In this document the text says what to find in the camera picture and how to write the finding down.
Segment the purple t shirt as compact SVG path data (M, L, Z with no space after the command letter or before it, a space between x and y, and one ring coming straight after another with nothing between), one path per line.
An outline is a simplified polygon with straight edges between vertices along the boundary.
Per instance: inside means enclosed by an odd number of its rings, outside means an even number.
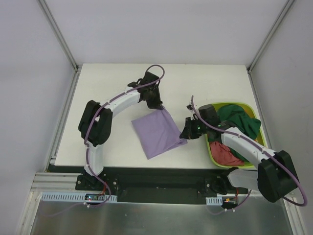
M165 108L132 120L132 125L148 160L187 144Z

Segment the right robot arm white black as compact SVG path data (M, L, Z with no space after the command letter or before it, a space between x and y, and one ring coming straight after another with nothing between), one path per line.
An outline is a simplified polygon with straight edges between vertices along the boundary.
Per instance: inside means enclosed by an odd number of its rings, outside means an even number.
M225 160L226 170L211 183L220 194L236 188L259 191L265 199L276 202L300 187L290 155L275 151L246 135L229 120L221 120L213 105L199 109L190 103L191 116L185 119L180 138L185 140L206 137L213 160Z

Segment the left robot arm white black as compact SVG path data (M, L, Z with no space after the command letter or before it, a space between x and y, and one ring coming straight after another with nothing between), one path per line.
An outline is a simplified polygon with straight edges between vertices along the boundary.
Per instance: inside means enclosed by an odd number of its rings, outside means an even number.
M92 190L103 186L103 145L112 130L112 120L119 113L132 105L145 101L149 109L162 109L159 83L162 77L146 71L143 78L131 82L124 92L104 103L90 100L81 117L78 130L86 147L86 163L84 170L88 176L86 184Z

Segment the red pink t shirt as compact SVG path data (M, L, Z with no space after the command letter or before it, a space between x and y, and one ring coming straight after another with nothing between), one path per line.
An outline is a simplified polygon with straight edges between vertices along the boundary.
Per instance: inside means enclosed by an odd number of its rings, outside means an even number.
M226 145L214 141L209 144L212 157L215 162L220 165L226 166L243 166L245 164L244 161L235 157L231 152L230 148Z

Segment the dark green t shirt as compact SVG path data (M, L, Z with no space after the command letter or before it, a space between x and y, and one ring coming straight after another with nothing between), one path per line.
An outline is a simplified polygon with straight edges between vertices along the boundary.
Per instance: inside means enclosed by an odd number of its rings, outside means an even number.
M221 122L230 121L235 127L237 127L242 133L249 138L255 140L259 134L261 121L256 118L250 118L244 109L236 104L228 104L221 107L219 110L215 110L214 107L210 107L212 114ZM208 133L209 143L218 141L221 143L221 132ZM233 155L240 160L247 162L241 154L230 148Z

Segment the lime green plastic basket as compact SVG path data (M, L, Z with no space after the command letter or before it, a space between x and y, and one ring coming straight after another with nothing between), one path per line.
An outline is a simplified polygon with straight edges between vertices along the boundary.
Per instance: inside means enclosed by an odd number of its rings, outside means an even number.
M236 104L236 105L242 107L244 109L244 111L249 115L250 118L257 118L257 115L254 112L254 109L251 106L249 106L248 104L246 104L246 103L242 103L242 102L233 102L233 103L230 103L230 102L215 102L215 103L212 103L212 105L214 106L216 111L219 110L221 107L223 107L225 105L228 105L228 104ZM212 153L211 153L211 148L210 148L209 141L208 141L208 135L205 134L204 136L205 136L206 143L207 143L209 158L212 161L212 163L214 165L218 166L218 167L231 168L231 166L219 164L218 162L215 161L215 159L213 158ZM256 140L257 143L259 143L261 145L267 145L266 140L265 140L265 136L263 134L262 129L260 129L259 134L258 134L258 136L257 136L257 138L255 140ZM248 163L248 162L245 162L244 165L237 166L237 167L240 168L240 169L247 169L247 170L254 170L255 169L254 165L251 164L251 163Z

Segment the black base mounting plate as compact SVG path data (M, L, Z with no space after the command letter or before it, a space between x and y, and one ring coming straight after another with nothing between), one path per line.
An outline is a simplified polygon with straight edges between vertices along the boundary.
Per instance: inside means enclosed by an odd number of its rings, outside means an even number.
M118 202L203 205L206 198L227 194L247 194L234 188L222 169L105 167L98 177L83 171L75 189L106 190Z

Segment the aluminium front rail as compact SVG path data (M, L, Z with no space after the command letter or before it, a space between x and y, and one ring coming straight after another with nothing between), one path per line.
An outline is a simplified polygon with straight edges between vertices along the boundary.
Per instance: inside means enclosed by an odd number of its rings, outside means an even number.
M78 173L37 172L30 191L74 192Z

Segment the left aluminium frame post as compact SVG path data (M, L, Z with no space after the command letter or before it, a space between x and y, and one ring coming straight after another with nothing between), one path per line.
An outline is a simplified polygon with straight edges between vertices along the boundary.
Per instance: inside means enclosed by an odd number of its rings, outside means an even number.
M41 8L50 28L52 29L52 32L54 34L54 36L56 37L62 51L64 52L67 60L69 61L69 63L71 64L71 67L74 69L75 72L79 71L80 66L79 64L76 62L53 14L52 11L50 10L47 2L45 0L37 0L37 3L39 5L39 7Z

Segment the aluminium frame post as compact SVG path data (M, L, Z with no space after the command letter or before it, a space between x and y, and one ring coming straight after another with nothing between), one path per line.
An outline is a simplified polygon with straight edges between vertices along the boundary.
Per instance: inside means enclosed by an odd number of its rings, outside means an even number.
M272 41L273 37L275 36L277 30L283 23L284 19L287 17L289 12L291 11L293 5L296 3L296 0L287 0L282 9L280 10L279 14L277 15L276 19L274 20L272 26L270 27L268 33L266 34L264 40L262 41L260 47L258 48L255 56L253 57L251 63L247 66L248 74L251 74L255 66L257 65L258 61L260 60L262 54L269 46L270 42Z
M54 34L54 36L56 37L62 51L64 52L67 60L69 61L69 63L71 64L71 67L74 69L75 72L79 71L80 66L79 64L76 62L53 14L52 11L50 10L47 2L45 0L37 0L37 3L39 5L39 7L41 8L50 28L52 29L52 32Z

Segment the right aluminium frame post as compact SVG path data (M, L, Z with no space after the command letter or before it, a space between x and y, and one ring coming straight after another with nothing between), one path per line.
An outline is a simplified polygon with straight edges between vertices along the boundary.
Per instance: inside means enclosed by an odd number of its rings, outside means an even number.
M262 54L269 46L270 42L272 41L273 37L275 36L277 30L283 23L284 19L287 17L289 12L291 11L293 5L296 3L296 0L287 0L282 9L280 10L279 14L277 15L276 19L274 20L272 26L270 27L268 33L266 34L264 40L262 41L260 47L258 48L255 56L253 57L251 63L247 66L248 74L251 74L255 66L257 65L258 61L260 60Z

